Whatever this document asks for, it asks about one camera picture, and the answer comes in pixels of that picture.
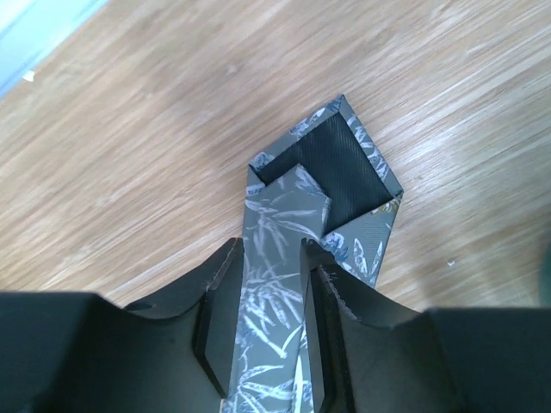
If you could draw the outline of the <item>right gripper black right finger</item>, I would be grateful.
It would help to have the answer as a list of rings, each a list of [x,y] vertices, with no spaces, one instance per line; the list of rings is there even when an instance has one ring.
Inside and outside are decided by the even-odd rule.
[[[317,412],[547,412],[548,308],[414,311],[300,246]]]

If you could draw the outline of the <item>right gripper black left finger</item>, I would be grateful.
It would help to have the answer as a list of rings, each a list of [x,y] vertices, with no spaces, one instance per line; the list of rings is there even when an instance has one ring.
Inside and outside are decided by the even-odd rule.
[[[97,293],[2,293],[2,411],[219,411],[243,267],[243,242],[234,237],[123,307]]]

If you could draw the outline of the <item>grey floral tie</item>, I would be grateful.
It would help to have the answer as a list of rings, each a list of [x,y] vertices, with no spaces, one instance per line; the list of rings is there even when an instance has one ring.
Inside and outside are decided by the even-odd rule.
[[[244,273],[225,412],[313,410],[300,244],[373,286],[403,188],[344,96],[249,164]]]

